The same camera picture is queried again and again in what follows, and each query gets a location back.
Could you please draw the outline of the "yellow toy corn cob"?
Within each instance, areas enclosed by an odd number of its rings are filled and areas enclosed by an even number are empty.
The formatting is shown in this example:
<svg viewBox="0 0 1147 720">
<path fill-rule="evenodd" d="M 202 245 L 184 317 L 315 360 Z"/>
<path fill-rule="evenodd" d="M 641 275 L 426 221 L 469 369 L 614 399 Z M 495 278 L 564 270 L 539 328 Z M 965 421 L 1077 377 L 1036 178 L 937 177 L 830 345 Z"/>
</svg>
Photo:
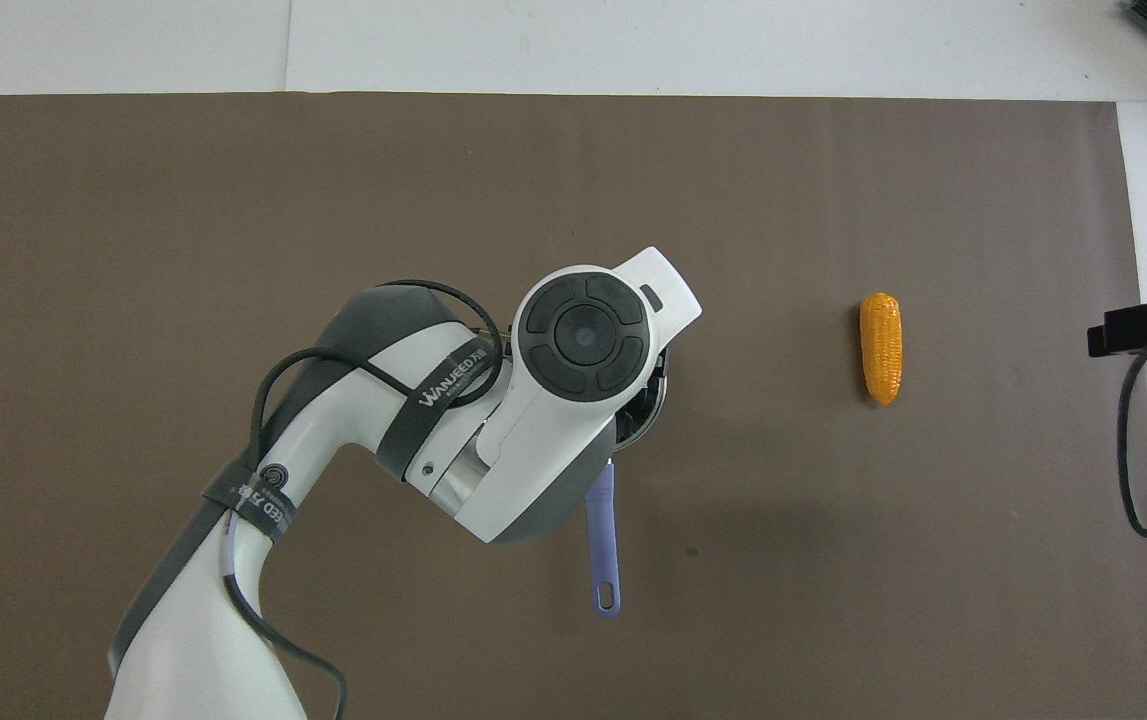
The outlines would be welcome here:
<svg viewBox="0 0 1147 720">
<path fill-rule="evenodd" d="M 905 371 L 905 328 L 896 297 L 871 294 L 858 305 L 858 346 L 867 396 L 881 406 L 894 404 Z"/>
</svg>

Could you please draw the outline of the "dark pot with purple handle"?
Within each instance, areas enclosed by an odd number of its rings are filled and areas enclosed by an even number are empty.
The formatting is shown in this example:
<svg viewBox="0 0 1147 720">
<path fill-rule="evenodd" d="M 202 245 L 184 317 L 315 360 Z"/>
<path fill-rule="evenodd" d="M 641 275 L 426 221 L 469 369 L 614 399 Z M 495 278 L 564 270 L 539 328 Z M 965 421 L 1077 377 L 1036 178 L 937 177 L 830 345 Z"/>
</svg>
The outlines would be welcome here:
<svg viewBox="0 0 1147 720">
<path fill-rule="evenodd" d="M 604 619 L 617 618 L 622 611 L 615 498 L 617 498 L 617 475 L 612 460 L 608 460 L 585 496 L 593 609 Z"/>
</svg>

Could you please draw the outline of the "brown table mat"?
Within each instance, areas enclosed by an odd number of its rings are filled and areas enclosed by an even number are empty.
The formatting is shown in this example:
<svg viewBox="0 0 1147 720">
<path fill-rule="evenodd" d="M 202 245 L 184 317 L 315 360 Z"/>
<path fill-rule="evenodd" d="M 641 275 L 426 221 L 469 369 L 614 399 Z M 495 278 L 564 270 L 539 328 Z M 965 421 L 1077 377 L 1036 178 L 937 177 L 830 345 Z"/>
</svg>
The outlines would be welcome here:
<svg viewBox="0 0 1147 720">
<path fill-rule="evenodd" d="M 585 518 L 489 547 L 340 452 L 268 620 L 387 720 L 1147 717 L 1114 470 L 1139 300 L 1111 104 L 448 94 L 0 96 L 0 720 L 102 717 L 120 616 L 364 288 L 509 323 L 656 246 L 701 302 Z M 894 404 L 858 305 L 902 305 Z"/>
</svg>

